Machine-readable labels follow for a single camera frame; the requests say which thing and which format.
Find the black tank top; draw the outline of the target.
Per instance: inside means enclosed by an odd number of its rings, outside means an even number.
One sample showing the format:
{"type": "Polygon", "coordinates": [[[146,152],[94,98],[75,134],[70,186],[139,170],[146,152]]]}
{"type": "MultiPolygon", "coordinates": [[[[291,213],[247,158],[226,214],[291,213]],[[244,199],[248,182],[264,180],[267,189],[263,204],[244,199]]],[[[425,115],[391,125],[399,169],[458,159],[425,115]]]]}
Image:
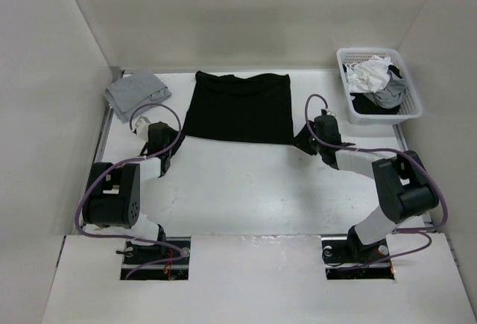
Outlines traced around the black tank top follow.
{"type": "Polygon", "coordinates": [[[291,79],[197,72],[183,130],[200,139],[289,145],[294,138],[291,79]]]}

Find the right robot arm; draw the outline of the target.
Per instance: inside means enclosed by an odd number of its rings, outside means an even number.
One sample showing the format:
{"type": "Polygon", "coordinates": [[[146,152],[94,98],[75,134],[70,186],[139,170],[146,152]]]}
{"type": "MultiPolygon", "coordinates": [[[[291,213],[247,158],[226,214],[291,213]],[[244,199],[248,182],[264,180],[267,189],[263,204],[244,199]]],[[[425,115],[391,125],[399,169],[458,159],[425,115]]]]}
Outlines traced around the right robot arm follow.
{"type": "Polygon", "coordinates": [[[333,115],[324,113],[307,121],[293,145],[308,155],[320,156],[337,171],[360,174],[375,183],[378,206],[351,226],[344,242],[325,247],[325,255],[339,255],[346,263],[363,261],[402,223],[440,202],[436,186],[414,151],[368,150],[343,142],[333,115]]]}

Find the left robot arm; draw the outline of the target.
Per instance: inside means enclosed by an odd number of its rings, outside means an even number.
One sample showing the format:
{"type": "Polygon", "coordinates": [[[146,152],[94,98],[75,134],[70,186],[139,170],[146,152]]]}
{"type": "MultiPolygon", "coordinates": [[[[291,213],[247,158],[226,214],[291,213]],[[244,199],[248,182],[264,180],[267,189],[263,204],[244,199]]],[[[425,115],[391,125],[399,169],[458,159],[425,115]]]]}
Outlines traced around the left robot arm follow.
{"type": "Polygon", "coordinates": [[[142,212],[142,186],[164,177],[171,159],[179,150],[185,135],[164,122],[151,123],[141,117],[133,133],[144,140],[139,158],[114,168],[111,162],[96,162],[89,173],[88,186],[101,175],[81,209],[87,231],[98,229],[100,236],[125,238],[142,245],[142,254],[150,263],[160,263],[167,255],[165,230],[142,212]]]}

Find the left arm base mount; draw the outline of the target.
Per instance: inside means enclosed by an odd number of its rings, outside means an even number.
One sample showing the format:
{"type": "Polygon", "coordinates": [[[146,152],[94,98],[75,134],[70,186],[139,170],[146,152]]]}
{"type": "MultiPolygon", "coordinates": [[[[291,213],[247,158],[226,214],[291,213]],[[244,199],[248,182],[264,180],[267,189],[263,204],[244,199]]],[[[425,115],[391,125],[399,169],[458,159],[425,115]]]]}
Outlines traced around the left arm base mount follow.
{"type": "Polygon", "coordinates": [[[189,279],[190,256],[176,259],[178,251],[157,245],[146,246],[127,241],[121,256],[122,281],[186,281],[189,279]]]}

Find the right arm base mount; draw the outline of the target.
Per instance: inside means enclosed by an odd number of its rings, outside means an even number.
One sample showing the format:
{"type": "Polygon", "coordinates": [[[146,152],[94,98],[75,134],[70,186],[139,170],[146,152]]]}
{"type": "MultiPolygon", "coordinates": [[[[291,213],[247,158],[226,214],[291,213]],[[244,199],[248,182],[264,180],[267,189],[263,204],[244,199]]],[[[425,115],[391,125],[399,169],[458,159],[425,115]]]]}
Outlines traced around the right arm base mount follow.
{"type": "Polygon", "coordinates": [[[390,259],[378,260],[389,255],[385,239],[377,244],[353,252],[345,237],[321,238],[322,260],[328,280],[394,280],[394,270],[390,259]]]}

